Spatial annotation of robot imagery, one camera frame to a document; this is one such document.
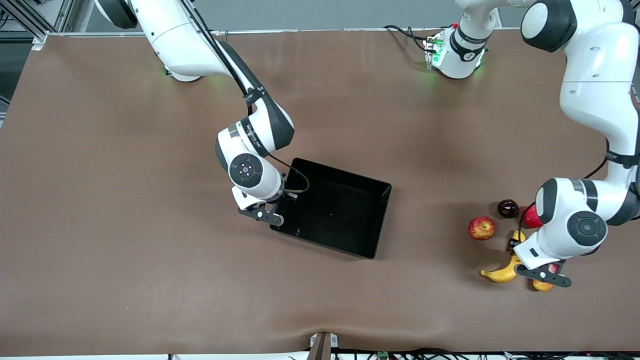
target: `brown table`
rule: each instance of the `brown table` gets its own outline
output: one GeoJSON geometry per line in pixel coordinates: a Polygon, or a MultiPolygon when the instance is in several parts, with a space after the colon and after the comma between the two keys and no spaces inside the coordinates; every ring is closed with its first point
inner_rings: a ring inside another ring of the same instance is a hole
{"type": "Polygon", "coordinates": [[[638,223],[548,293],[478,275],[507,263],[514,220],[467,234],[491,203],[602,159],[559,108],[562,54],[498,31],[453,81],[384,32],[228,41],[294,119],[281,158],[393,184],[377,258],[237,214],[214,155],[244,116],[231,79],[168,78],[144,38],[49,37],[0,131],[2,356],[284,352],[317,331],[343,348],[639,349],[638,223]]]}

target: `black tray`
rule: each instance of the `black tray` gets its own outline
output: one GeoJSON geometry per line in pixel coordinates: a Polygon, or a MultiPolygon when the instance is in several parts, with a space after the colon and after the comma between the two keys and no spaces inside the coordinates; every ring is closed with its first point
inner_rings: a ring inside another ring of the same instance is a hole
{"type": "MultiPolygon", "coordinates": [[[[309,190],[280,198],[275,213],[284,217],[282,234],[307,240],[334,250],[373,259],[378,248],[391,184],[299,158],[297,168],[309,179],[309,190]]],[[[287,189],[304,189],[307,183],[289,171],[287,189]]]]}

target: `red apple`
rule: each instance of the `red apple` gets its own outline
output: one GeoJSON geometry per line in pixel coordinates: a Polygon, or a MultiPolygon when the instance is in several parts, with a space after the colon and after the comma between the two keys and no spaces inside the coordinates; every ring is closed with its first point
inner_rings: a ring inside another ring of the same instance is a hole
{"type": "Polygon", "coordinates": [[[467,231],[476,240],[488,240],[493,236],[495,224],[490,217],[478,217],[469,222],[467,231]]]}
{"type": "Polygon", "coordinates": [[[538,217],[535,205],[531,206],[531,209],[522,216],[524,217],[522,221],[529,229],[537,229],[542,226],[542,221],[540,221],[540,218],[538,217]]]}

